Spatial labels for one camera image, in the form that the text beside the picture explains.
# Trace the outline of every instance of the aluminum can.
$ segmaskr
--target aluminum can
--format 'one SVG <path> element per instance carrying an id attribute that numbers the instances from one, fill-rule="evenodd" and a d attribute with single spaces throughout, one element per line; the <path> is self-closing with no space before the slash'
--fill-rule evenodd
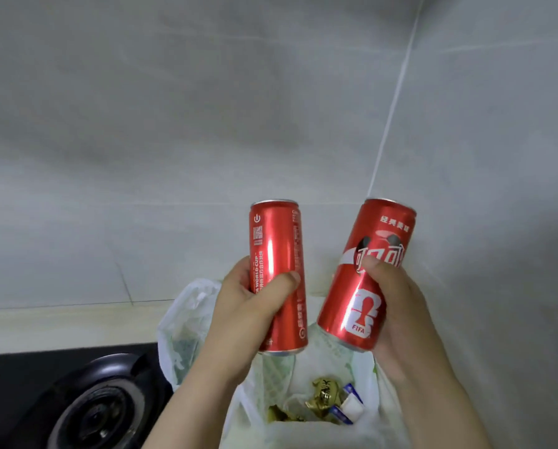
<path id="1" fill-rule="evenodd" d="M 373 255 L 398 267 L 416 222 L 416 211 L 388 199 L 366 199 L 345 245 L 327 298 L 317 319 L 329 336 L 355 351 L 377 343 L 386 304 L 379 285 L 362 269 Z"/>
<path id="2" fill-rule="evenodd" d="M 264 355 L 295 355 L 308 345 L 302 219 L 292 200 L 263 200 L 250 207 L 250 289 L 258 293 L 276 275 L 296 271 L 298 289 L 277 312 L 260 346 Z"/>

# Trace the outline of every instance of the coca-cola can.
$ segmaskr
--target coca-cola can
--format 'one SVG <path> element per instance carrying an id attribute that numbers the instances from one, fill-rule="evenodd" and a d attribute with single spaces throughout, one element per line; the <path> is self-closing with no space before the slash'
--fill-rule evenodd
<path id="1" fill-rule="evenodd" d="M 292 200 L 263 200 L 250 208 L 250 289 L 258 293 L 276 275 L 296 271 L 298 289 L 277 312 L 259 352 L 295 355 L 308 345 L 302 219 Z"/>
<path id="2" fill-rule="evenodd" d="M 416 211 L 394 200 L 366 199 L 360 208 L 317 319 L 339 343 L 355 351 L 377 343 L 386 304 L 379 285 L 362 269 L 362 259 L 372 255 L 398 267 L 415 222 Z"/>

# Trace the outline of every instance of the hand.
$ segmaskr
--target hand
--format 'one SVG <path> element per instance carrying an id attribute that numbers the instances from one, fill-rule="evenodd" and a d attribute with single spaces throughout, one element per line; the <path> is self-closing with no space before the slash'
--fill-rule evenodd
<path id="1" fill-rule="evenodd" d="M 396 388 L 455 380 L 425 297 L 403 268 L 365 256 L 362 266 L 380 284 L 387 304 L 373 355 Z"/>
<path id="2" fill-rule="evenodd" d="M 223 280 L 196 364 L 226 375 L 234 385 L 242 383 L 273 317 L 299 283 L 297 272 L 287 272 L 253 294 L 248 291 L 250 257 L 238 261 Z"/>

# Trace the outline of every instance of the forearm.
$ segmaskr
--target forearm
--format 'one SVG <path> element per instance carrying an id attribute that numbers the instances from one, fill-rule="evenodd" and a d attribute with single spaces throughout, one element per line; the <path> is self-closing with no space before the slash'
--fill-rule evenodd
<path id="1" fill-rule="evenodd" d="M 235 387 L 196 364 L 160 415 L 144 449 L 217 448 Z"/>
<path id="2" fill-rule="evenodd" d="M 414 449 L 491 449 L 487 433 L 455 377 L 398 391 Z"/>

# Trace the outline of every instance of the gold candy wrapper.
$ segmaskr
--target gold candy wrapper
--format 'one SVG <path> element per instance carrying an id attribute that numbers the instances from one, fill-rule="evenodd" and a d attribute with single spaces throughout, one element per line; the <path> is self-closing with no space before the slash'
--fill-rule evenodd
<path id="1" fill-rule="evenodd" d="M 277 405 L 271 405 L 267 413 L 268 422 L 305 422 L 303 417 L 283 411 Z"/>
<path id="2" fill-rule="evenodd" d="M 306 401 L 310 411 L 321 419 L 329 417 L 329 408 L 341 405 L 341 388 L 337 381 L 331 378 L 317 378 L 313 381 L 314 395 Z"/>

